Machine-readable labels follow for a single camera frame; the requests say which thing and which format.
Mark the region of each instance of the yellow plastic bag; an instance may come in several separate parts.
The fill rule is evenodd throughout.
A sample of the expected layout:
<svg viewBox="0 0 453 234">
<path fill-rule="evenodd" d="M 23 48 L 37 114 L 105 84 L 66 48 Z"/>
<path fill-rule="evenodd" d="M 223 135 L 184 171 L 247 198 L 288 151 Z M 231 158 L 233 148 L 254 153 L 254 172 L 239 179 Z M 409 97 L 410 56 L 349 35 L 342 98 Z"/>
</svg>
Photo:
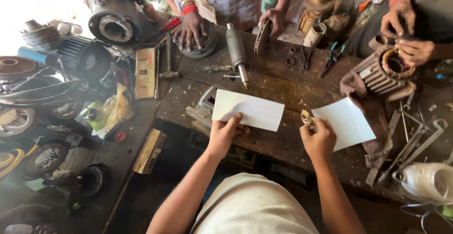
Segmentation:
<svg viewBox="0 0 453 234">
<path fill-rule="evenodd" d="M 118 122 L 123 122 L 132 116 L 132 111 L 129 109 L 129 102 L 124 97 L 123 92 L 126 90 L 122 84 L 118 83 L 116 95 L 107 99 L 102 109 L 110 110 L 111 114 L 107 120 L 108 124 L 115 125 Z"/>
</svg>

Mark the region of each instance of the hammer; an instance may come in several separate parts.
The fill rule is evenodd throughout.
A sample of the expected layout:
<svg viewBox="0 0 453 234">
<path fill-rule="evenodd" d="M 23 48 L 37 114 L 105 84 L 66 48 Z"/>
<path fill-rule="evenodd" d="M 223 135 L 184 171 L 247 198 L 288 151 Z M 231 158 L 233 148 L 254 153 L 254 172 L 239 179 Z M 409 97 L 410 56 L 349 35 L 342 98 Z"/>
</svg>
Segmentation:
<svg viewBox="0 0 453 234">
<path fill-rule="evenodd" d="M 174 78 L 174 77 L 179 77 L 179 72 L 173 72 L 171 71 L 171 33 L 167 32 L 167 72 L 160 73 L 159 77 L 160 78 Z"/>
</svg>

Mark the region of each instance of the pliers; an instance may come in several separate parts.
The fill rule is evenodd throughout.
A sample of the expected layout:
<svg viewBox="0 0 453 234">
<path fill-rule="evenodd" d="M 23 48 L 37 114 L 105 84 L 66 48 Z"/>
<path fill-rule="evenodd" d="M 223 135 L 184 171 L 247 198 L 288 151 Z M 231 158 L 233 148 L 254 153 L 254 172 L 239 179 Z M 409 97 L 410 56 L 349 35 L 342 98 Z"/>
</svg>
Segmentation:
<svg viewBox="0 0 453 234">
<path fill-rule="evenodd" d="M 302 69 L 307 70 L 309 68 L 310 56 L 313 53 L 313 42 L 311 42 L 310 51 L 309 51 L 309 54 L 307 56 L 305 56 L 305 52 L 303 51 L 304 47 L 305 46 L 302 46 L 302 57 L 303 57 L 302 58 Z"/>
<path fill-rule="evenodd" d="M 326 58 L 326 60 L 327 60 L 326 66 L 321 71 L 321 73 L 319 73 L 320 78 L 322 78 L 324 76 L 324 74 L 327 72 L 327 70 L 330 69 L 334 63 L 338 62 L 338 58 L 343 54 L 344 48 L 346 48 L 346 45 L 342 45 L 341 50 L 339 52 L 335 53 L 334 50 L 337 45 L 338 45 L 338 42 L 335 42 L 335 44 L 332 45 L 332 47 L 330 49 L 330 54 Z"/>
</svg>

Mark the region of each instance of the white paper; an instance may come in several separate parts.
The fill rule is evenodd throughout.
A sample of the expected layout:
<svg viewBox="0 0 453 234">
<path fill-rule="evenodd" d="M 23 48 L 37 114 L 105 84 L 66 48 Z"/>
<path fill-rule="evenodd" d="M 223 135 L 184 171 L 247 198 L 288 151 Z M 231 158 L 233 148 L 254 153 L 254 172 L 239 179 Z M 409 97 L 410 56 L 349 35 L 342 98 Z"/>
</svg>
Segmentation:
<svg viewBox="0 0 453 234">
<path fill-rule="evenodd" d="M 337 133 L 334 151 L 376 139 L 360 109 L 349 98 L 312 109 L 315 117 L 325 118 Z"/>
<path fill-rule="evenodd" d="M 276 132 L 285 105 L 254 96 L 218 89 L 212 119 L 228 121 L 242 113 L 241 124 Z"/>
</svg>

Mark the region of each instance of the white t-shirt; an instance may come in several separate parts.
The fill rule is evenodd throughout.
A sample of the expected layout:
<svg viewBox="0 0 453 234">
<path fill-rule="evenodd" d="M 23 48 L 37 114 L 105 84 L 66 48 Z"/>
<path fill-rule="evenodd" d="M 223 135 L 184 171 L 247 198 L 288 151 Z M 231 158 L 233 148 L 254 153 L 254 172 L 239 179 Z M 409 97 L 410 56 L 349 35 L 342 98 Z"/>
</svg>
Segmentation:
<svg viewBox="0 0 453 234">
<path fill-rule="evenodd" d="M 197 216 L 192 234 L 319 234 L 296 198 L 259 174 L 226 178 Z"/>
</svg>

